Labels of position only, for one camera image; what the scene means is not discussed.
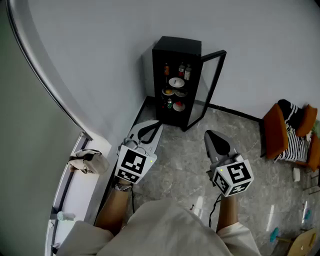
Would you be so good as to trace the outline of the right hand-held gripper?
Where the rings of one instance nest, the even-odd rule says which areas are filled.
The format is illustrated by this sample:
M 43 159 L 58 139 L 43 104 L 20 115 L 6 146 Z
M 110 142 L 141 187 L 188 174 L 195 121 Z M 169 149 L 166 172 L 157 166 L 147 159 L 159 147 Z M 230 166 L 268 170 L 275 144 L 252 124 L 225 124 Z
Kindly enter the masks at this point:
M 211 161 L 206 173 L 212 185 L 219 188 L 224 197 L 246 191 L 254 175 L 249 161 L 238 153 L 234 141 L 221 132 L 206 130 L 204 143 Z

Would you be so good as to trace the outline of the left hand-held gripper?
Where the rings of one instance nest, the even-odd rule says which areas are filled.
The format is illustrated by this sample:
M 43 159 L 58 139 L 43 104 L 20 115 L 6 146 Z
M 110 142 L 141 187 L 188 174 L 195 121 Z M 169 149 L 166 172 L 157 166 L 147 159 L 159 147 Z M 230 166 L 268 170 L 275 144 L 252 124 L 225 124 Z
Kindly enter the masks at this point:
M 158 120 L 134 125 L 118 148 L 115 176 L 138 184 L 157 160 L 155 152 L 162 132 L 163 124 Z

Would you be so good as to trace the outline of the black mini fridge cabinet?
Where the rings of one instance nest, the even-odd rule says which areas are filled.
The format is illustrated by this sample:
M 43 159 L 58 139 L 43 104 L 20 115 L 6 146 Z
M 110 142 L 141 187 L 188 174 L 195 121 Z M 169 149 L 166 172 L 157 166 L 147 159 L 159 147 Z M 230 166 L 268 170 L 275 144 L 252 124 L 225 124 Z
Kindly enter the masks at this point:
M 199 83 L 201 71 L 202 43 L 199 40 L 162 36 L 152 49 L 153 84 L 156 107 L 156 118 L 164 124 L 181 128 L 184 132 L 190 118 L 193 102 Z M 164 75 L 165 63 L 169 65 L 169 75 Z M 179 66 L 184 63 L 185 68 L 191 65 L 190 80 L 179 77 Z M 175 88 L 169 85 L 171 78 L 181 78 L 184 86 Z M 162 89 L 171 89 L 188 92 L 185 97 L 178 97 L 175 94 L 166 96 Z M 183 111 L 176 111 L 167 108 L 167 100 L 185 104 Z

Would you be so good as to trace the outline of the person's right forearm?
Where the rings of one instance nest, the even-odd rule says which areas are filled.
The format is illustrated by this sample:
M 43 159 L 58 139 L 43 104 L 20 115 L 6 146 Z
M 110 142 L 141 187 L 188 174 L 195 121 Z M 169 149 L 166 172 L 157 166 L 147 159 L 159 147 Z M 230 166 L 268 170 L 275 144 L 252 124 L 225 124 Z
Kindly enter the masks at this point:
M 222 196 L 216 232 L 238 222 L 238 201 L 236 195 Z

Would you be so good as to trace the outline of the person's left forearm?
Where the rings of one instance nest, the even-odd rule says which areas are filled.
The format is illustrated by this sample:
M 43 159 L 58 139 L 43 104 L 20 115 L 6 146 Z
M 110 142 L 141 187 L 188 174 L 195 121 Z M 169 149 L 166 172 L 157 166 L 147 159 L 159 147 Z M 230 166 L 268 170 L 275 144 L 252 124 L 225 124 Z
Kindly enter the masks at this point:
M 94 226 L 117 235 L 123 226 L 131 192 L 131 184 L 118 182 L 97 215 Z

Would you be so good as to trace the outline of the beige handbag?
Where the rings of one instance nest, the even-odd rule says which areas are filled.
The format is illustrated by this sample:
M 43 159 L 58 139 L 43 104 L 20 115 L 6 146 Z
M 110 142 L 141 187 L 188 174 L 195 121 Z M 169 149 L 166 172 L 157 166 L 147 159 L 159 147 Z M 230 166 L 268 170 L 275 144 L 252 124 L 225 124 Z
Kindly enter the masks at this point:
M 74 152 L 68 160 L 68 164 L 75 170 L 84 174 L 104 174 L 110 164 L 99 150 L 81 149 Z

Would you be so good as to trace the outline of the black white striped cloth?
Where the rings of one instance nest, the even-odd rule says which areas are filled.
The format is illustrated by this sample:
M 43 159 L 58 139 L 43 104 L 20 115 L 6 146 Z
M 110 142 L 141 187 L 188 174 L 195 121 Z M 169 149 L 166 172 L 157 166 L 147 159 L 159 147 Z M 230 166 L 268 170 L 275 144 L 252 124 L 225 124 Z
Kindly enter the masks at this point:
M 304 111 L 285 99 L 279 100 L 278 105 L 284 118 L 288 148 L 273 160 L 275 162 L 278 160 L 306 162 L 310 143 L 307 142 L 305 136 L 296 135 L 296 131 L 302 123 Z

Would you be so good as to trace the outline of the white window sill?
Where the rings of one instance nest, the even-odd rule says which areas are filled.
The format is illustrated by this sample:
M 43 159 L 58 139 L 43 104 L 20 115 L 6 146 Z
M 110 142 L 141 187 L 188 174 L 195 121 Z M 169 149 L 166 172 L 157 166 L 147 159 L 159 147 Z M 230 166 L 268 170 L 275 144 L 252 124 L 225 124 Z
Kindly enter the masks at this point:
M 48 221 L 44 256 L 53 256 L 52 245 L 62 243 L 76 221 L 94 224 L 108 186 L 113 167 L 99 174 L 71 171 L 66 165 L 60 179 Z M 58 212 L 73 213 L 74 221 L 59 221 Z

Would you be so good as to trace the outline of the beige shirt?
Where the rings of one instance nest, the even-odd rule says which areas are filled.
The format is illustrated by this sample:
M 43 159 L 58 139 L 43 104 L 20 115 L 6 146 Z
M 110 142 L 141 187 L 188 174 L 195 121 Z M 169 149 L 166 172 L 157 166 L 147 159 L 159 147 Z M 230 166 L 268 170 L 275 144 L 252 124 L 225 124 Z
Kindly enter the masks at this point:
M 144 203 L 117 234 L 77 221 L 56 256 L 261 256 L 239 222 L 215 232 L 169 199 Z

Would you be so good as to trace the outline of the pale green cup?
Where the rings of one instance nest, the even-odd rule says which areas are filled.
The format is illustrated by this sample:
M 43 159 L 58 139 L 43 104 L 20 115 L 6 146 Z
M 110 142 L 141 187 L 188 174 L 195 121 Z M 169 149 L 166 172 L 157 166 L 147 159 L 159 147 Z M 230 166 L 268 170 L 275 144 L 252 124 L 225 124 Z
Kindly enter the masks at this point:
M 75 217 L 76 216 L 73 213 L 69 212 L 59 211 L 57 213 L 57 219 L 59 221 L 74 221 Z

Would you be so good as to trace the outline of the light wooden stool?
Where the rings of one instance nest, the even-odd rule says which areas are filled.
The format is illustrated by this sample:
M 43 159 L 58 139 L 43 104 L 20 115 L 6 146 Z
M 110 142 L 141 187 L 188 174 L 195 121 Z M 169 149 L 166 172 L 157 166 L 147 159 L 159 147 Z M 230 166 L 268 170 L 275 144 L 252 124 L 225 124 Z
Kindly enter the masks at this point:
M 307 256 L 313 248 L 317 232 L 315 228 L 301 229 L 302 233 L 296 238 L 283 238 L 278 235 L 275 236 L 277 241 L 289 243 L 289 249 L 286 256 Z

